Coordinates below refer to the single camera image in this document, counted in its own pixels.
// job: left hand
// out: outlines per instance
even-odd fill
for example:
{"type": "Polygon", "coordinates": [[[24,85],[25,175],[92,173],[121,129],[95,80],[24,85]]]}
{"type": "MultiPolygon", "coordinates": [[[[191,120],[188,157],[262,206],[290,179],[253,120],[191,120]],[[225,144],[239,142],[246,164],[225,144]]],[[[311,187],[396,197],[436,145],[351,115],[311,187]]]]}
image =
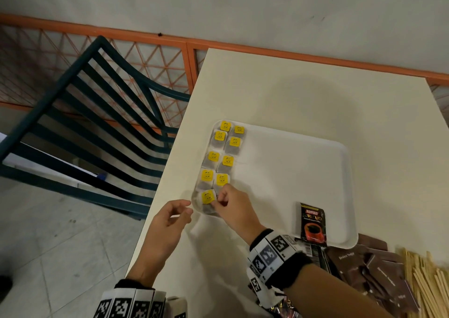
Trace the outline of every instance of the left hand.
{"type": "Polygon", "coordinates": [[[192,221],[192,208],[188,200],[168,201],[151,221],[139,256],[126,279],[152,287],[165,261],[175,250],[182,230],[192,221]]]}

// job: yellow tea bag tag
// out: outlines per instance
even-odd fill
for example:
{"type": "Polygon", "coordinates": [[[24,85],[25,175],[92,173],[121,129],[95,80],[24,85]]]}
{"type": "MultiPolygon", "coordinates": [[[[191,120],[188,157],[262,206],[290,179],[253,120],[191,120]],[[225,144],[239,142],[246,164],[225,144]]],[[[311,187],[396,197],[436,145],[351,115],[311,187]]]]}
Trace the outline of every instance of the yellow tea bag tag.
{"type": "Polygon", "coordinates": [[[214,177],[214,171],[209,169],[204,169],[201,171],[201,181],[210,182],[214,177]]]}
{"type": "Polygon", "coordinates": [[[214,193],[212,190],[206,190],[201,193],[201,199],[204,204],[209,204],[214,200],[214,193]]]}
{"type": "Polygon", "coordinates": [[[233,166],[233,164],[234,164],[234,157],[232,157],[232,156],[224,156],[223,157],[223,162],[222,162],[222,164],[223,165],[227,165],[228,167],[232,167],[233,166]]]}
{"type": "Polygon", "coordinates": [[[220,157],[220,154],[215,151],[210,151],[209,156],[207,157],[213,162],[218,162],[218,158],[220,157]]]}
{"type": "Polygon", "coordinates": [[[220,125],[220,130],[229,131],[231,129],[231,123],[228,121],[222,121],[220,125]]]}
{"type": "Polygon", "coordinates": [[[236,126],[236,127],[234,128],[234,132],[235,132],[236,134],[244,134],[244,133],[245,133],[245,127],[239,127],[239,126],[236,126]]]}
{"type": "Polygon", "coordinates": [[[229,140],[229,145],[240,146],[240,139],[238,137],[231,137],[229,140]]]}
{"type": "Polygon", "coordinates": [[[227,174],[216,174],[216,176],[217,176],[217,186],[223,187],[226,183],[229,183],[227,174]]]}
{"type": "Polygon", "coordinates": [[[226,137],[226,133],[224,131],[217,131],[215,133],[215,139],[217,141],[224,141],[226,137]]]}

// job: black packet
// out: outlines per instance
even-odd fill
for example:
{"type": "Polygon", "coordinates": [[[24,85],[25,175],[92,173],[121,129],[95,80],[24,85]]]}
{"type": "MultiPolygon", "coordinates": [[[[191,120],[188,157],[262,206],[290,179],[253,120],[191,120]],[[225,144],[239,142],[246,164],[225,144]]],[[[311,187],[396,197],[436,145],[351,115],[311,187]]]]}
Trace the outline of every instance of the black packet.
{"type": "Polygon", "coordinates": [[[301,240],[318,246],[327,246],[326,217],[322,209],[301,203],[301,240]]]}

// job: hand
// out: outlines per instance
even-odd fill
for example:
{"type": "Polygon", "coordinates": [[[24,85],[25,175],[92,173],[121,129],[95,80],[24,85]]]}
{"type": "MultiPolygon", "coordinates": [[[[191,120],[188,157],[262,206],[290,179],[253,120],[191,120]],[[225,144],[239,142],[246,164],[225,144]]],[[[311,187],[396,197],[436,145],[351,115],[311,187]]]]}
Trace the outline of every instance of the hand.
{"type": "Polygon", "coordinates": [[[182,230],[192,221],[188,200],[168,201],[151,221],[139,256],[126,279],[152,287],[165,261],[175,250],[182,230]]]}
{"type": "Polygon", "coordinates": [[[217,201],[213,201],[211,205],[248,245],[266,229],[254,212],[248,194],[230,184],[223,186],[217,201]]]}

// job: tiled floor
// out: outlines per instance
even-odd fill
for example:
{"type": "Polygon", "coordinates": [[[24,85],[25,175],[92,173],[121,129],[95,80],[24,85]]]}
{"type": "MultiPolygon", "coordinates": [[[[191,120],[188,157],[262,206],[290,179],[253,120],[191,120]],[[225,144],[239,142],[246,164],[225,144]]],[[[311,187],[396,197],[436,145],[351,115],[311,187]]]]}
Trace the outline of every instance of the tiled floor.
{"type": "Polygon", "coordinates": [[[0,178],[0,317],[90,317],[124,277],[143,221],[0,178]]]}

